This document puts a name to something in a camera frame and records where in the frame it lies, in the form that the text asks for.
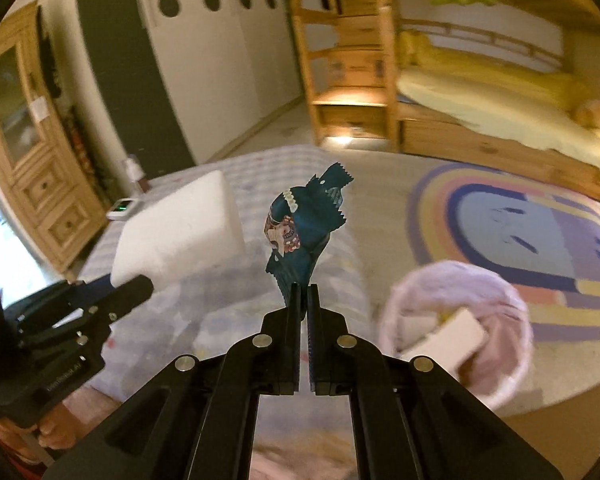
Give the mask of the left hand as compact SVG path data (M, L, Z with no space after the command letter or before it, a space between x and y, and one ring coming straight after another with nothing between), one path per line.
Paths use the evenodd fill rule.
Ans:
M61 403L30 427L19 427L6 417L0 419L0 443L7 452L27 464L39 464L41 459L38 454L24 440L24 437L29 436L35 436L42 448L72 448L79 440L76 418Z

